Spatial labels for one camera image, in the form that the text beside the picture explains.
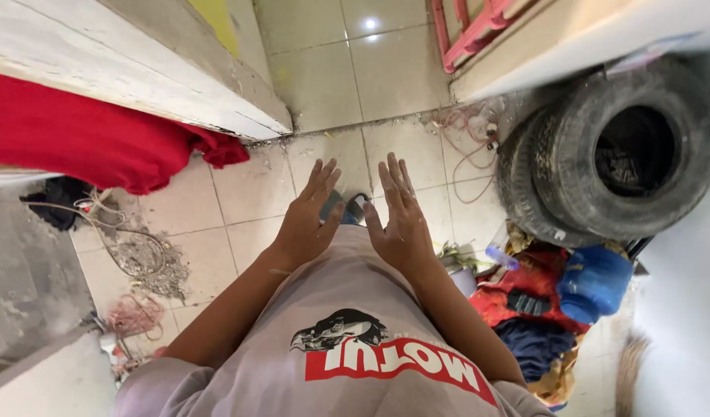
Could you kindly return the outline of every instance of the broom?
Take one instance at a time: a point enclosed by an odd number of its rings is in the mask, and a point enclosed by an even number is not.
[[[635,383],[643,355],[650,341],[644,335],[630,333],[620,354],[615,384],[615,416],[632,417]]]

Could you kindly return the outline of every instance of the hand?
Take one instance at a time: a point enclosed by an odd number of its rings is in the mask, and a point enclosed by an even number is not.
[[[388,166],[383,162],[378,164],[378,173],[388,204],[388,225],[384,230],[376,208],[370,203],[365,204],[365,223],[378,255],[411,280],[421,275],[420,270],[440,262],[416,201],[406,162],[402,159],[397,163],[393,152],[388,154],[387,160]]]
[[[329,218],[320,223],[319,213],[342,171],[334,169],[337,160],[332,160],[322,167],[323,162],[317,159],[311,170],[308,184],[293,203],[288,206],[286,217],[280,227],[278,236],[270,245],[276,265],[286,272],[293,272],[306,262],[313,261],[325,251],[334,238],[334,232],[340,226],[345,204],[339,202],[332,208]]]

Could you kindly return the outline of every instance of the motul logo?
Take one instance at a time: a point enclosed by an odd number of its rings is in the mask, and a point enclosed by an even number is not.
[[[403,370],[415,370],[434,381],[453,384],[497,406],[475,365],[446,349],[407,337],[379,346],[368,346],[349,337],[325,352],[308,352],[305,380],[335,376],[390,379]]]

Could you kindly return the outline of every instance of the gray t-shirt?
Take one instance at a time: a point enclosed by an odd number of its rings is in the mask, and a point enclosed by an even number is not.
[[[160,358],[117,395],[116,416],[553,416],[516,384],[488,383],[445,343],[409,284],[341,225],[276,291],[214,372]]]

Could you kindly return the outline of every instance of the pink rack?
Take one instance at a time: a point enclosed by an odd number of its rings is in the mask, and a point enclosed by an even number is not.
[[[471,17],[468,15],[468,6],[465,2],[466,0],[453,0],[456,17],[463,28],[460,39],[451,46],[448,27],[445,24],[443,0],[432,0],[437,38],[440,42],[440,52],[443,55],[443,68],[445,72],[449,74],[456,71],[456,59],[460,58],[462,55],[470,56],[479,53],[489,45],[499,33],[502,33],[503,29],[507,28],[516,20],[504,18],[504,11],[514,0],[484,0],[481,14],[478,15],[473,22],[471,22]],[[490,28],[491,31],[479,38],[487,28]]]

